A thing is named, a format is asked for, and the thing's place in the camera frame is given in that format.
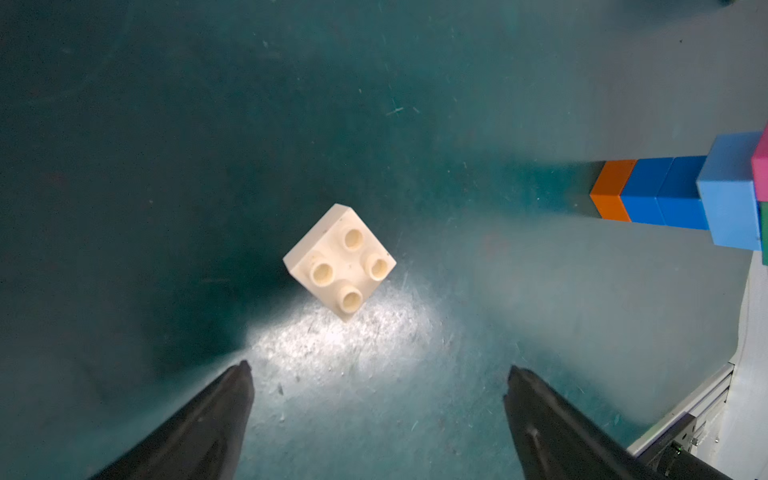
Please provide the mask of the blue square lego brick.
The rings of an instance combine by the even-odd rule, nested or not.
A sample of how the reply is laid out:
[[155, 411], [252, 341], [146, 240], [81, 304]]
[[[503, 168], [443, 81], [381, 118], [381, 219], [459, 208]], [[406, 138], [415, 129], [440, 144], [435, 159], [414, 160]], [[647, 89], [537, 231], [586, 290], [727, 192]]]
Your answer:
[[696, 180], [705, 156], [676, 157], [666, 175], [657, 201], [666, 226], [708, 230]]
[[633, 223], [664, 225], [658, 194], [673, 163], [672, 157], [639, 159], [621, 193]]

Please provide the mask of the cream square lego brick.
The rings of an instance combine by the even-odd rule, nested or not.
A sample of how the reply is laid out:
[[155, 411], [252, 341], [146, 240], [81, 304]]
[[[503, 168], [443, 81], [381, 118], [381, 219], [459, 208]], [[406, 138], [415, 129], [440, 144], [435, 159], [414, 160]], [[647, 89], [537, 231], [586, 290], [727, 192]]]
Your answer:
[[396, 260], [350, 207], [333, 205], [283, 257], [290, 275], [337, 317], [351, 319]]

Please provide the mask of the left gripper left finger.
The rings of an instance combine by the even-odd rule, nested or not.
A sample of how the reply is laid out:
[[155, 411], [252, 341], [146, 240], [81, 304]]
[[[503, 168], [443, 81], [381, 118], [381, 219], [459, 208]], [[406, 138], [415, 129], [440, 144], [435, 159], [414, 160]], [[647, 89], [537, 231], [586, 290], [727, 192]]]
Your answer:
[[254, 401], [251, 367], [227, 368], [96, 479], [232, 479]]

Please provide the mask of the orange square lego brick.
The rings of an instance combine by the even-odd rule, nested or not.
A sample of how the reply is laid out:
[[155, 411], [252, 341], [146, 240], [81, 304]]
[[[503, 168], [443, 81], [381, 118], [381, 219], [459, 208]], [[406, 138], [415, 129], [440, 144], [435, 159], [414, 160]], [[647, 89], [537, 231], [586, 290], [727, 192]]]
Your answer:
[[614, 160], [604, 163], [592, 187], [590, 199], [602, 219], [630, 222], [621, 194], [629, 181], [636, 160]]

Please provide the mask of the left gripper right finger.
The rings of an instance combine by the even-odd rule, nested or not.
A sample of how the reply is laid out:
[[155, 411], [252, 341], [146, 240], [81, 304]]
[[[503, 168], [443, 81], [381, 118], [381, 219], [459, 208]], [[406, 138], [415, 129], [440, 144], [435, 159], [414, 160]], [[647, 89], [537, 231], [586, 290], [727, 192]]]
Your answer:
[[658, 479], [529, 369], [512, 366], [504, 408], [526, 479]]

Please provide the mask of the green long lego brick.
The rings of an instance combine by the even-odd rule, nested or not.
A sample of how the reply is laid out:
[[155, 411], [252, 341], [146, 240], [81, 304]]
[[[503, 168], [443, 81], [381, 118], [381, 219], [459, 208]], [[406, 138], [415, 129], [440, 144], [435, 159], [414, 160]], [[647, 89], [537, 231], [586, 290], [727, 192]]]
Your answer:
[[768, 266], [768, 203], [758, 203], [762, 264]]

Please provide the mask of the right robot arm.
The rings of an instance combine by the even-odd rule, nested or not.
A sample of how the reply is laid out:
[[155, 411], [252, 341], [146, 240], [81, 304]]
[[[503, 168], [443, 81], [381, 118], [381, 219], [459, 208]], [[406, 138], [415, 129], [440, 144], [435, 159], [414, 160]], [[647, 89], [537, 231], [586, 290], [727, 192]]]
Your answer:
[[738, 325], [731, 385], [711, 456], [733, 479], [767, 477], [767, 266], [755, 253]]

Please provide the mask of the light blue long lego brick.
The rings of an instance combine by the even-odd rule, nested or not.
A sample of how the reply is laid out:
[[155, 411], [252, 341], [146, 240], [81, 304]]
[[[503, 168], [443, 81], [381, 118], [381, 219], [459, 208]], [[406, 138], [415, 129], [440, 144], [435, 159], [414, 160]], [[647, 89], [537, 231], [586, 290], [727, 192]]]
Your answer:
[[760, 251], [761, 233], [751, 157], [759, 131], [715, 138], [696, 180], [713, 243]]

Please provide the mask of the pink square lego brick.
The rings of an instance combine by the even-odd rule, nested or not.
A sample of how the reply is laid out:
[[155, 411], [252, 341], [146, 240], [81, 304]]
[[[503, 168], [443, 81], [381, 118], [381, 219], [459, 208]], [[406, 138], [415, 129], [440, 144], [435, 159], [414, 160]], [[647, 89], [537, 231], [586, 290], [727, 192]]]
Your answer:
[[751, 166], [756, 199], [768, 202], [768, 125], [765, 125], [752, 154]]

